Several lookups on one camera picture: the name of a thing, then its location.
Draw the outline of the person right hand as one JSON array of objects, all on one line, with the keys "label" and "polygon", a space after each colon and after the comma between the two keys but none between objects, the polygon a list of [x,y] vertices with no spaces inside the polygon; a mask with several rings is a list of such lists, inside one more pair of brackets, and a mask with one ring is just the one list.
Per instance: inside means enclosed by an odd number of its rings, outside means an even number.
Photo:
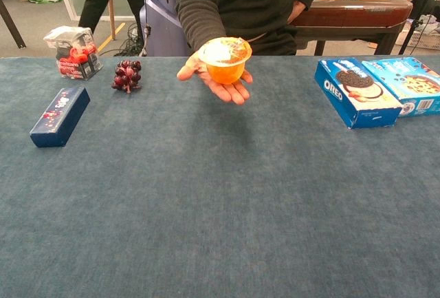
[{"label": "person right hand", "polygon": [[183,67],[178,71],[177,78],[180,81],[187,81],[194,75],[198,76],[210,91],[220,100],[226,103],[233,102],[236,105],[243,105],[250,98],[250,93],[243,85],[242,81],[247,84],[253,83],[252,75],[244,70],[240,79],[233,84],[225,85],[215,82],[208,72],[206,64],[199,60],[194,54],[191,56]]}]

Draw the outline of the person left hand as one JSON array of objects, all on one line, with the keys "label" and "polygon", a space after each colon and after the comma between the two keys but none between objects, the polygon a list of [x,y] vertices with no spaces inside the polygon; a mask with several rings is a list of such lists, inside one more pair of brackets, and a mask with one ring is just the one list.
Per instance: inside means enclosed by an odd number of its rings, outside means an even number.
[{"label": "person left hand", "polygon": [[299,1],[294,0],[292,11],[287,19],[287,23],[290,24],[293,20],[295,20],[304,10],[307,9],[307,6]]}]

